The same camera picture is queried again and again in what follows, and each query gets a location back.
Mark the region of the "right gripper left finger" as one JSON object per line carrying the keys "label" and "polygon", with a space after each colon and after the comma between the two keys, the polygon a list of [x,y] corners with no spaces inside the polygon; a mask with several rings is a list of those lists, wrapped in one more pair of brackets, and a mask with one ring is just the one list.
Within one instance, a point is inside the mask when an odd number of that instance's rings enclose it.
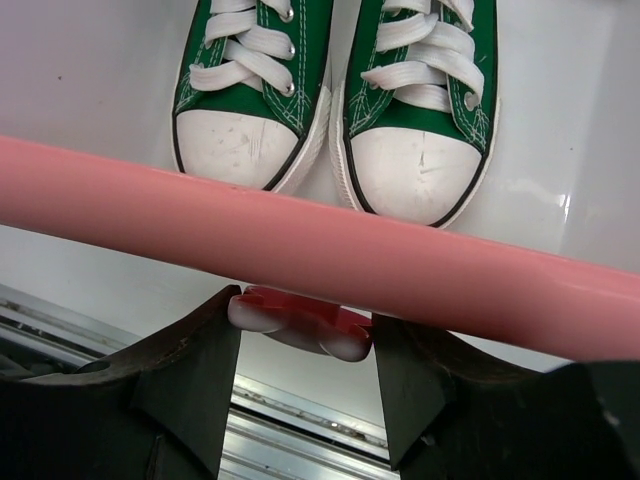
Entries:
{"label": "right gripper left finger", "polygon": [[241,333],[229,286],[73,373],[1,377],[4,479],[215,479]]}

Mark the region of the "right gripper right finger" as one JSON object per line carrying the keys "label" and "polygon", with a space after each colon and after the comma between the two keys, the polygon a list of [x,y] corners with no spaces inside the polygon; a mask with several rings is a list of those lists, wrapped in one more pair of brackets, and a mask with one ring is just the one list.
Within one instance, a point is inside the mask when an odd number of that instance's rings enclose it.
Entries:
{"label": "right gripper right finger", "polygon": [[377,315],[390,464],[404,479],[635,479],[639,365],[541,373],[432,327]]}

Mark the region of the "pink drawer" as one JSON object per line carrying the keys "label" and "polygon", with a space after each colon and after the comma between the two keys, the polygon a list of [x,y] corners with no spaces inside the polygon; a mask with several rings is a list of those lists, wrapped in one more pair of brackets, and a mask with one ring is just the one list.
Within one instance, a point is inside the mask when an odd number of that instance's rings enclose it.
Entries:
{"label": "pink drawer", "polygon": [[448,230],[171,169],[191,1],[1,5],[1,281],[136,333],[234,279],[572,360],[639,355],[639,5],[502,1],[497,139]]}

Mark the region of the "green sneaker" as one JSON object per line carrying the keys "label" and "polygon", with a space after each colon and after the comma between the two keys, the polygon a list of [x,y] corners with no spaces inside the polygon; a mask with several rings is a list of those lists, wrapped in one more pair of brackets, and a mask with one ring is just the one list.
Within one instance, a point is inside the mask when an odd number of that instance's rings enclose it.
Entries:
{"label": "green sneaker", "polygon": [[365,1],[329,126],[354,210],[443,228],[469,204],[499,118],[493,1]]}
{"label": "green sneaker", "polygon": [[330,1],[200,1],[176,78],[178,169],[292,194],[318,157],[331,100]]}

